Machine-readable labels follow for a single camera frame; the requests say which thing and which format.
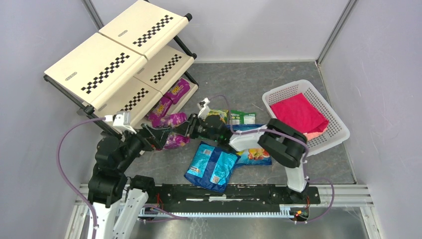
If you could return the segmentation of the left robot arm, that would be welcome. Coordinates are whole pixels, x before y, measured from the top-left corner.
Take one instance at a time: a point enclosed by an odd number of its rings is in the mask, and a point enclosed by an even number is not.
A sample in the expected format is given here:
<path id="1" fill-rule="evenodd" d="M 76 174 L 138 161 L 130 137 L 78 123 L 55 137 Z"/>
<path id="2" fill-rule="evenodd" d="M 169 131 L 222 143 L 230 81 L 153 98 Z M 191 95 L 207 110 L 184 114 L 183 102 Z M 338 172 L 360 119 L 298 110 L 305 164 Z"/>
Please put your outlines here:
<path id="1" fill-rule="evenodd" d="M 125 138 L 105 135 L 97 144 L 93 175 L 88 183 L 88 201 L 93 207 L 90 235 L 98 239 L 127 239 L 141 208 L 156 195 L 152 177 L 125 174 L 142 151 L 162 150 L 170 128 L 146 124 Z"/>

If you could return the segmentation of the purple grape candy bag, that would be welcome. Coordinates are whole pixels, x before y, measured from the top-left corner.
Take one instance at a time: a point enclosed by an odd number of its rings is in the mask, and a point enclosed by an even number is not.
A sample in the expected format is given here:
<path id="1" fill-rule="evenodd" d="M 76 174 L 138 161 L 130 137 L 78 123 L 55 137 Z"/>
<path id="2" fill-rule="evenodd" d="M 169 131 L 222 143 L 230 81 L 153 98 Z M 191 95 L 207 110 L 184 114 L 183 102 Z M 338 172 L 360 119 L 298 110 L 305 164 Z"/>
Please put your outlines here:
<path id="1" fill-rule="evenodd" d="M 162 97 L 147 114 L 148 121 L 158 120 L 166 115 L 173 102 L 167 97 Z"/>
<path id="2" fill-rule="evenodd" d="M 154 128 L 175 128 L 185 121 L 187 121 L 187 115 L 185 113 L 175 113 L 153 120 L 152 126 Z M 190 139 L 188 137 L 172 132 L 166 140 L 164 149 L 176 149 L 185 146 L 189 142 Z"/>

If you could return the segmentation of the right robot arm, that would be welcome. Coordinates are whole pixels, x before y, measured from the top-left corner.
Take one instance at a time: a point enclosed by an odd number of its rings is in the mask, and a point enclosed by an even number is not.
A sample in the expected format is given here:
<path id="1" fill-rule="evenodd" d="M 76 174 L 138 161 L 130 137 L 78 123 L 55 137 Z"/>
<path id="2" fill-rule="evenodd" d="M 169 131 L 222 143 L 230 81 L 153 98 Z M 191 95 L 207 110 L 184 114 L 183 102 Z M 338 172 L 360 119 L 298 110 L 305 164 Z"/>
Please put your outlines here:
<path id="1" fill-rule="evenodd" d="M 198 137 L 213 140 L 224 152 L 236 153 L 246 149 L 262 148 L 275 161 L 285 167 L 287 187 L 302 193 L 308 187 L 302 159 L 308 154 L 307 139 L 299 131 L 278 119 L 249 130 L 234 131 L 219 116 L 202 119 L 191 114 L 187 121 L 173 129 L 174 133 L 191 139 Z"/>

